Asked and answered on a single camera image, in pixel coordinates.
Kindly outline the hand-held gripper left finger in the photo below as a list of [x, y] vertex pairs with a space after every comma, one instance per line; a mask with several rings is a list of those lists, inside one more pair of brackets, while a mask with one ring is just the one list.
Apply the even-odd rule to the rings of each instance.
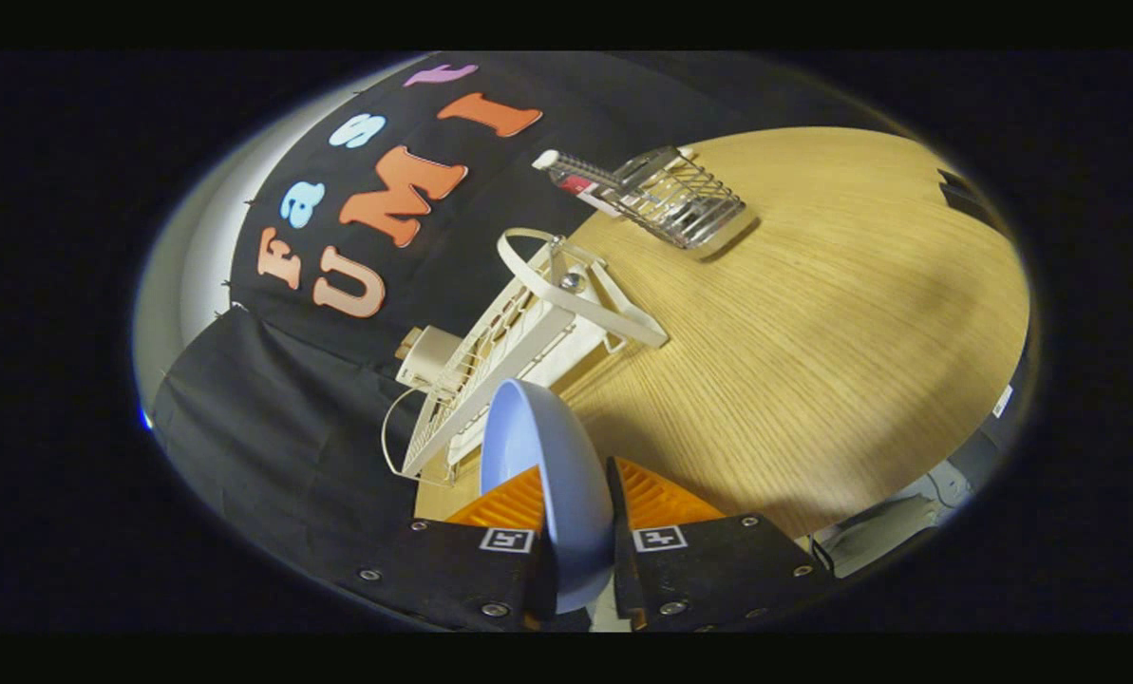
[[445, 521], [411, 518], [387, 532], [335, 580], [372, 609], [444, 631], [540, 631], [557, 618], [539, 467]]

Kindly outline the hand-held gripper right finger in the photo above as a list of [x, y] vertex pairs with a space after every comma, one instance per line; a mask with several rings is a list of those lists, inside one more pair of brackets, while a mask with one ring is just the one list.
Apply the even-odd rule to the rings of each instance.
[[726, 515], [631, 460], [608, 462], [614, 602], [639, 633], [726, 632], [795, 618], [837, 579], [761, 514]]

